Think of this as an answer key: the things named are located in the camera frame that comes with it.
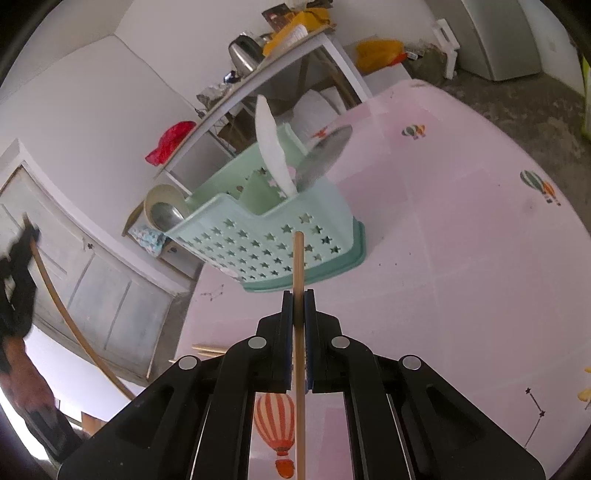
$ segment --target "wooden rod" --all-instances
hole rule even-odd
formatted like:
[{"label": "wooden rod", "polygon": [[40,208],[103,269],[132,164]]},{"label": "wooden rod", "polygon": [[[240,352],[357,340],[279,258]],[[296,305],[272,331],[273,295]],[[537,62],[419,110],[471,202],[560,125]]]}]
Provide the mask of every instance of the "wooden rod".
[{"label": "wooden rod", "polygon": [[201,352],[219,353],[220,355],[225,355],[228,352],[227,348],[223,348],[221,346],[193,345],[191,348]]},{"label": "wooden rod", "polygon": [[[27,216],[26,213],[23,214],[22,219],[25,222],[25,226],[31,225],[29,217]],[[92,359],[92,361],[99,368],[99,370],[101,372],[103,372],[104,375],[113,383],[113,385],[115,385],[117,387],[117,389],[123,395],[125,395],[128,399],[133,400],[135,398],[135,395],[133,394],[133,392],[129,388],[127,388],[123,384],[123,382],[121,380],[119,380],[119,378],[111,371],[111,369],[107,366],[107,364],[105,362],[103,362],[103,359],[97,355],[97,353],[90,346],[90,344],[88,343],[86,338],[84,338],[84,335],[82,334],[80,329],[76,326],[76,323],[74,322],[74,320],[72,319],[72,317],[68,313],[65,305],[61,301],[60,296],[57,294],[56,288],[53,286],[53,282],[51,281],[51,278],[49,277],[49,274],[47,273],[47,269],[45,268],[45,265],[43,264],[43,259],[41,258],[41,255],[39,254],[37,244],[35,243],[35,240],[33,240],[33,239],[31,240],[31,252],[33,252],[33,258],[35,259],[35,263],[37,264],[37,268],[39,269],[39,272],[41,273],[41,278],[43,279],[43,282],[45,283],[45,286],[47,287],[47,290],[49,291],[49,295],[51,296],[53,303],[56,304],[56,307],[60,311],[61,316],[64,318],[66,325],[70,328],[70,330],[72,331],[72,334],[74,335],[74,337],[76,338],[76,340],[78,341],[80,346],[84,349],[84,351],[87,353],[87,355]]]},{"label": "wooden rod", "polygon": [[306,350],[304,347],[304,234],[294,237],[295,471],[306,480]]}]

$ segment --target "white wall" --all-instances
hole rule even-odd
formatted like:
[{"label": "white wall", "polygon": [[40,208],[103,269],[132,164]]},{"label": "white wall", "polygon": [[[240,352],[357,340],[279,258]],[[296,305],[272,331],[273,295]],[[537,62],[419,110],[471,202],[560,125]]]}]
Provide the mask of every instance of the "white wall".
[{"label": "white wall", "polygon": [[63,0],[35,30],[0,87],[0,103],[55,61],[117,29],[133,0]]},{"label": "white wall", "polygon": [[121,237],[155,185],[144,157],[194,110],[116,37],[54,63],[0,105],[0,153],[18,138],[33,175],[89,235],[171,293],[189,282]]},{"label": "white wall", "polygon": [[519,0],[530,23],[544,71],[584,95],[577,50],[560,20],[540,0]]},{"label": "white wall", "polygon": [[[94,365],[33,327],[25,339],[27,354],[53,394],[93,417],[110,420],[129,400]],[[142,387],[123,380],[134,394]]]},{"label": "white wall", "polygon": [[[270,30],[261,12],[276,0],[135,0],[116,35],[195,106],[203,88],[233,66],[228,44],[241,32]],[[434,40],[424,0],[337,0],[330,14],[343,45],[374,34]]]}]

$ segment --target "stainless steel kettle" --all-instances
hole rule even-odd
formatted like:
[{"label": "stainless steel kettle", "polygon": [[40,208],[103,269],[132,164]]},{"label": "stainless steel kettle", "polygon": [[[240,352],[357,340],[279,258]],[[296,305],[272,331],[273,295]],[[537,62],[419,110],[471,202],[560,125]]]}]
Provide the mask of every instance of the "stainless steel kettle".
[{"label": "stainless steel kettle", "polygon": [[228,47],[230,58],[241,77],[248,77],[264,60],[261,46],[246,34],[241,34]]}]

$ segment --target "green plastic basket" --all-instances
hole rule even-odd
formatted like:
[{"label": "green plastic basket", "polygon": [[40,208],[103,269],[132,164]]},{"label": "green plastic basket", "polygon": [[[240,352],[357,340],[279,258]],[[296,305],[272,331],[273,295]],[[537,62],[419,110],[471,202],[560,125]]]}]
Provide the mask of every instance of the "green plastic basket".
[{"label": "green plastic basket", "polygon": [[[297,167],[305,147],[289,125],[278,129],[287,163]],[[253,172],[272,177],[255,144],[217,172],[187,199],[196,210],[167,232],[189,251],[240,281],[247,291],[292,285],[293,235],[305,235],[306,283],[334,277],[365,259],[365,231],[337,187],[322,178],[296,197],[256,215],[240,201]]]}]

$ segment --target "yellow package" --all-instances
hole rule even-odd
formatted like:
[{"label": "yellow package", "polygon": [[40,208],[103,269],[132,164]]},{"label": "yellow package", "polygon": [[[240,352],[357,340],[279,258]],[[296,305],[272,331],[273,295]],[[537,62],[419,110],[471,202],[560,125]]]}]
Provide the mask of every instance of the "yellow package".
[{"label": "yellow package", "polygon": [[398,40],[368,40],[356,47],[357,69],[370,74],[387,67],[404,53],[404,44]]},{"label": "yellow package", "polygon": [[330,14],[326,8],[309,8],[303,12],[298,13],[288,25],[286,25],[280,32],[273,35],[271,40],[263,48],[263,55],[268,57],[269,54],[279,45],[298,25],[304,25],[308,33],[317,30],[324,25],[330,25]]}]

